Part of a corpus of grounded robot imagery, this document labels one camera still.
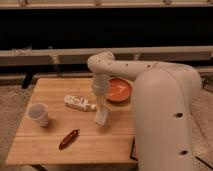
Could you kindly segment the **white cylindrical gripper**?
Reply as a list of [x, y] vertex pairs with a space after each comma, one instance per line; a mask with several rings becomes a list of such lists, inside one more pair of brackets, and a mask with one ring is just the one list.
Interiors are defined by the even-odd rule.
[[[101, 107], [101, 96], [106, 95], [109, 90], [109, 76], [104, 74], [94, 74], [92, 82], [92, 91], [96, 95], [96, 101], [98, 108]], [[104, 113], [108, 114], [110, 112], [110, 104], [107, 97], [103, 100]]]

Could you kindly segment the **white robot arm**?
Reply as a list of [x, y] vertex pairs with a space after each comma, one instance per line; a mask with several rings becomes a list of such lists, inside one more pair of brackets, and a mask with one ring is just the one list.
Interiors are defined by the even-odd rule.
[[104, 95], [108, 78], [133, 82], [131, 111], [139, 171], [195, 171], [190, 104], [202, 81], [189, 65], [160, 61], [122, 61], [111, 52], [91, 56], [92, 89]]

